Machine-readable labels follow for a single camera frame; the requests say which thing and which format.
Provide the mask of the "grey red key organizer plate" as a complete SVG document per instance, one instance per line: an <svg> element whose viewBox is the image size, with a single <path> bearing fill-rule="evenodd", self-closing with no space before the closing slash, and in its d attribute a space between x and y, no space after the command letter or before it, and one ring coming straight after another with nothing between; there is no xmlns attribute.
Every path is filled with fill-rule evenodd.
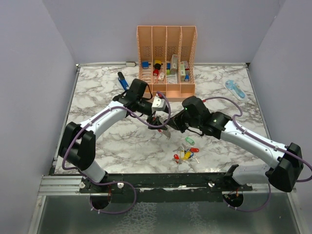
<svg viewBox="0 0 312 234"><path fill-rule="evenodd" d="M159 124L160 124L160 125L163 124L163 118L160 117L160 116L158 116L158 118L159 118ZM169 140L169 139L171 138L171 133L170 133L169 128L167 128L166 130L161 129L161 128L158 128L157 131L158 131L159 133L161 133L162 135L166 136L166 139L167 139L167 140Z"/></svg>

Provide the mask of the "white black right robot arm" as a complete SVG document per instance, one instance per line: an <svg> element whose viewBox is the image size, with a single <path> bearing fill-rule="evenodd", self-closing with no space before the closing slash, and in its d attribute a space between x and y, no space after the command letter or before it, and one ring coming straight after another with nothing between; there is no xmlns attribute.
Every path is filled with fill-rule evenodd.
<svg viewBox="0 0 312 234"><path fill-rule="evenodd" d="M185 99L183 110L170 118L168 125L185 132L195 128L205 136L230 142L261 159L263 165L234 165L224 178L225 187L234 191L241 185L271 184L283 192L291 192L303 170L299 145L285 145L267 139L243 127L234 117L222 112L210 112L204 101L195 96Z"/></svg>

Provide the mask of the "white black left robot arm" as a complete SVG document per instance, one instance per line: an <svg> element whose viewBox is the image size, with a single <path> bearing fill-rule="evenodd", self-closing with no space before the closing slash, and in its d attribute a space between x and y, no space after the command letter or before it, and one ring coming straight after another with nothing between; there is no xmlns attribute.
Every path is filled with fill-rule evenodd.
<svg viewBox="0 0 312 234"><path fill-rule="evenodd" d="M66 125L58 156L91 179L91 187L96 192L105 191L108 185L105 178L107 172L95 161L96 141L111 126L134 115L134 112L147 116L152 114L150 99L143 96L148 88L148 83L136 78L128 90L115 96L98 114L82 123L70 122Z"/></svg>

